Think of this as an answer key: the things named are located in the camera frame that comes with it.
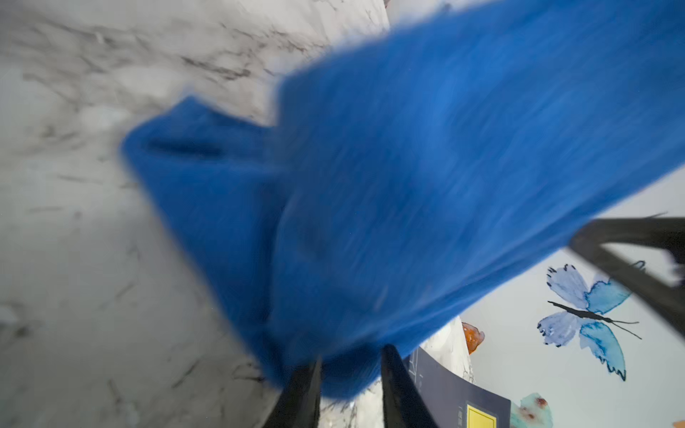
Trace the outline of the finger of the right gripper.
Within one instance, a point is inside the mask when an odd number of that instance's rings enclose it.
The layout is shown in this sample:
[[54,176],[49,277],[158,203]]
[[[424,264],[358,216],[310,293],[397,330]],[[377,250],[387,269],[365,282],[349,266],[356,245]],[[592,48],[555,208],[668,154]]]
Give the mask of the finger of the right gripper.
[[570,251],[637,294],[679,335],[684,335],[684,274],[670,286],[640,271],[604,244],[631,244],[668,251],[675,265],[684,266],[684,219],[596,219],[579,230],[568,244]]

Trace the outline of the blue microfiber cloth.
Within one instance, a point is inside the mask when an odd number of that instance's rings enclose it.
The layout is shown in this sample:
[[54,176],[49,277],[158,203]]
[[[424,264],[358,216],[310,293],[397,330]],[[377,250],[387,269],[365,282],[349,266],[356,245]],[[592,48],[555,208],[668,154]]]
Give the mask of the blue microfiber cloth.
[[681,1],[500,1],[314,62],[272,127],[189,97],[122,152],[264,376],[349,399],[684,162]]

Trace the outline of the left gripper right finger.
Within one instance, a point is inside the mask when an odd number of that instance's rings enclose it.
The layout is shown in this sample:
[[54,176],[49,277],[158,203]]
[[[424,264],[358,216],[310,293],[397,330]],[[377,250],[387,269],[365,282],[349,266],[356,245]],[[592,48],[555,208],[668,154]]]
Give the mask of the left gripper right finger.
[[437,428],[396,348],[383,347],[381,360],[385,428]]

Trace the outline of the navy yellow-label book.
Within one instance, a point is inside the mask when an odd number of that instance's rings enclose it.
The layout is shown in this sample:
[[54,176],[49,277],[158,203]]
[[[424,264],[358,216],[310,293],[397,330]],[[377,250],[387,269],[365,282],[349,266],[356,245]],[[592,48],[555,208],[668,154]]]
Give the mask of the navy yellow-label book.
[[510,427],[508,399],[453,374],[421,348],[404,363],[439,427]]

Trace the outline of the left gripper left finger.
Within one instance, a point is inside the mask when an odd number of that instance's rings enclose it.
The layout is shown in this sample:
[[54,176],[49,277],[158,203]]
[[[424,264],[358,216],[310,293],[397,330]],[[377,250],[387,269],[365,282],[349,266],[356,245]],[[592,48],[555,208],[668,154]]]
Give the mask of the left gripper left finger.
[[298,367],[280,394],[263,428],[317,428],[320,418],[322,361]]

